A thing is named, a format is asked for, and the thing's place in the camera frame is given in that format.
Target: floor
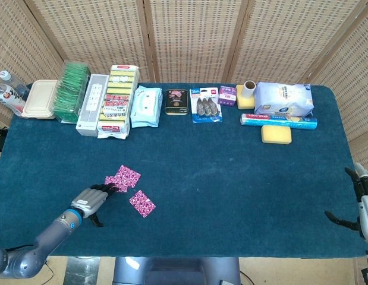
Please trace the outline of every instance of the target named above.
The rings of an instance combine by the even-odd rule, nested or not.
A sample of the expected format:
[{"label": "floor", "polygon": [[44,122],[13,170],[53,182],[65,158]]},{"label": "floor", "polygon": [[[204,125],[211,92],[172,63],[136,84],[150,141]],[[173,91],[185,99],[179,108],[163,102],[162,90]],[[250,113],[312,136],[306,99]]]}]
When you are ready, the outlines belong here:
[{"label": "floor", "polygon": [[[65,273],[68,263],[66,256],[51,256],[48,265],[54,276],[47,285],[111,285],[114,273],[113,257],[102,257],[95,281],[82,283],[68,281]],[[255,285],[365,285],[361,269],[367,267],[365,258],[351,259],[300,259],[300,258],[240,258],[241,271],[246,273]],[[50,269],[44,265],[42,271],[27,280],[3,280],[0,285],[35,285],[43,284],[52,276]],[[243,285],[252,285],[241,277]]]}]

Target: purple package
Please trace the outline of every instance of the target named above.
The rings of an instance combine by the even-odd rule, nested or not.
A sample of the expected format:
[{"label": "purple package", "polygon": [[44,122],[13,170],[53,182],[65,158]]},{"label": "purple package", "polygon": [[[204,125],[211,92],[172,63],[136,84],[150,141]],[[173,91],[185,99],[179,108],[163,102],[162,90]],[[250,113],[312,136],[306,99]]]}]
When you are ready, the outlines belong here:
[{"label": "purple package", "polygon": [[233,106],[237,100],[237,89],[235,87],[221,86],[219,89],[218,104]]}]

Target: wet wipes package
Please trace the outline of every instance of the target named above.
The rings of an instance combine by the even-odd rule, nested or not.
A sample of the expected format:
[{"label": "wet wipes package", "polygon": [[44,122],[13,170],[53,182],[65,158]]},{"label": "wet wipes package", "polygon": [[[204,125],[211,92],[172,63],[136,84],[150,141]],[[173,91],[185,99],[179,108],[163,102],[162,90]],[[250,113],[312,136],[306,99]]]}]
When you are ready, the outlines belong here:
[{"label": "wet wipes package", "polygon": [[313,110],[312,92],[308,84],[259,82],[254,95],[255,114],[305,117]]},{"label": "wet wipes package", "polygon": [[190,106],[193,123],[222,122],[221,105],[218,104],[218,88],[190,89]]},{"label": "wet wipes package", "polygon": [[161,103],[161,88],[146,88],[139,86],[135,91],[132,103],[130,116],[132,127],[159,126]]}]

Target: white bottle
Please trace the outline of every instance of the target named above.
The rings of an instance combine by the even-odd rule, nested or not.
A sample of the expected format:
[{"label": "white bottle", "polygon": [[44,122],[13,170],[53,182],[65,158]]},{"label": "white bottle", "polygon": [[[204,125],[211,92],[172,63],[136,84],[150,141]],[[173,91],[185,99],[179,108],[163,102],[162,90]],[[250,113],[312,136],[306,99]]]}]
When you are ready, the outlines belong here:
[{"label": "white bottle", "polygon": [[11,86],[23,100],[27,100],[29,95],[29,88],[14,74],[10,74],[8,71],[0,71],[0,79],[4,84]]},{"label": "white bottle", "polygon": [[0,84],[0,103],[11,109],[15,115],[22,117],[25,101],[11,86]]}]

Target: dark teal table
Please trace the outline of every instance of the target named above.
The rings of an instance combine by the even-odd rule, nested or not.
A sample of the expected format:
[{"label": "dark teal table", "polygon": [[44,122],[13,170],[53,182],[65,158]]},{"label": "dark teal table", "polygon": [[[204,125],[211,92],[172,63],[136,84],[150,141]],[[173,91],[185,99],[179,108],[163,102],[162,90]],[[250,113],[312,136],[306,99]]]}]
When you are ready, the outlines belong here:
[{"label": "dark teal table", "polygon": [[[55,255],[363,255],[359,235],[323,213],[354,220],[357,204],[344,173],[352,160],[334,95],[321,86],[312,93],[319,125],[293,129],[290,145],[262,143],[259,127],[240,125],[236,106],[222,107],[222,123],[202,124],[162,109],[158,128],[132,129],[126,140],[14,118],[0,159],[0,247],[32,243],[85,187],[124,164],[141,173],[136,188],[100,208],[105,227],[85,220]],[[139,189],[156,205],[147,218],[128,202]]]}]

